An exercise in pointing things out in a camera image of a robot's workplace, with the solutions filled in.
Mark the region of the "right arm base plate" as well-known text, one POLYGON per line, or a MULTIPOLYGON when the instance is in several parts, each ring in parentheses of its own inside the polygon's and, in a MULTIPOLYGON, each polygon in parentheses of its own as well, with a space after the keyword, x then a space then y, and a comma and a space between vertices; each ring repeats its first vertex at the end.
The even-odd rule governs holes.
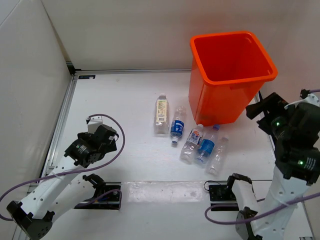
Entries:
POLYGON ((217 207, 211 211, 239 211, 236 196, 232 192, 233 183, 233 180, 228 180, 224 184, 214 180, 207 180, 204 183, 203 188, 209 193, 211 206, 217 207))

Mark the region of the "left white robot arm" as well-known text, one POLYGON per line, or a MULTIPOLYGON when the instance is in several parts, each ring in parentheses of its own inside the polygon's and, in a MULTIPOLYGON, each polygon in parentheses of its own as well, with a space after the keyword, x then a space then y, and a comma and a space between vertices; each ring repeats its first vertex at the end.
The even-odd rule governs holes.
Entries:
POLYGON ((118 137, 105 124, 89 126, 87 132, 78 133, 58 165, 29 195, 8 204, 12 220, 31 240, 42 239, 68 210, 91 205, 106 195, 106 182, 97 174, 86 173, 89 165, 117 150, 118 137))

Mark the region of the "clear unlabeled plastic bottle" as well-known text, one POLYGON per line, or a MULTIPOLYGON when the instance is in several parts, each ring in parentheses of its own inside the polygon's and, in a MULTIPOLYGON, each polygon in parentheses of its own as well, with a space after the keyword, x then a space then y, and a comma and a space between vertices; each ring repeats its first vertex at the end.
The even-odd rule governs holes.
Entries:
POLYGON ((214 152, 210 162, 206 167, 206 172, 211 175, 217 176, 220 169, 226 160, 229 146, 229 137, 223 136, 218 140, 216 146, 214 147, 214 152))

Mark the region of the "yellow label plastic bottle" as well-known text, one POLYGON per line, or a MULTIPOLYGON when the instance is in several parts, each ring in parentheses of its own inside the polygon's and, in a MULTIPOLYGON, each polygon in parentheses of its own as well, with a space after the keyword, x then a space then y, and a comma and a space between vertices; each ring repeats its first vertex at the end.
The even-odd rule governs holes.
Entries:
POLYGON ((153 130, 157 137, 165 136, 169 133, 170 108, 169 101, 165 93, 161 93, 155 102, 153 130))

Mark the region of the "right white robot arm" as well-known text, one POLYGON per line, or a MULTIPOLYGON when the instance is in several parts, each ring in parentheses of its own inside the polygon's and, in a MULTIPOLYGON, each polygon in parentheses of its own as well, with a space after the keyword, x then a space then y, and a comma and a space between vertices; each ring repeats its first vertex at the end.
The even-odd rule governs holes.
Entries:
POLYGON ((251 180, 238 173, 227 181, 224 193, 236 200, 239 212, 235 229, 243 240, 282 240, 294 212, 295 203, 320 176, 320 100, 302 90, 300 100, 287 103, 275 92, 248 105, 246 116, 260 113, 258 127, 274 138, 275 166, 268 193, 258 204, 251 180))

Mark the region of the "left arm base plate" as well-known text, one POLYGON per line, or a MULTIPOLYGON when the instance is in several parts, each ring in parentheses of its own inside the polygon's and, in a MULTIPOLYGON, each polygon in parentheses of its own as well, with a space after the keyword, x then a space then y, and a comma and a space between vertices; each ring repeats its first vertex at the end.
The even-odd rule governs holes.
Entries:
POLYGON ((122 203, 121 182, 107 182, 93 194, 93 197, 77 204, 77 210, 120 210, 122 203))

